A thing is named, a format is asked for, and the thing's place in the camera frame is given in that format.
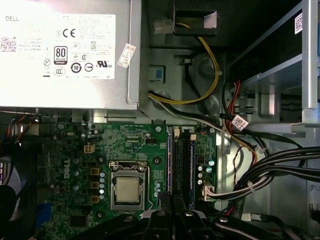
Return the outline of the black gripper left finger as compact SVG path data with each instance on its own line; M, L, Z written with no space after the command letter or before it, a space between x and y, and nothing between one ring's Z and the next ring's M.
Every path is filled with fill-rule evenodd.
M85 230L71 240L171 240L172 201L169 192L158 195L159 209L143 212L141 219L125 213Z

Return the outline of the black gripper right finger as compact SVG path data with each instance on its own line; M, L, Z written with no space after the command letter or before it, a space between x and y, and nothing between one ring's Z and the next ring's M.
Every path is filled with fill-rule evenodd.
M173 195L177 240L281 240L282 237L231 216L210 222L203 212L186 209L181 193Z

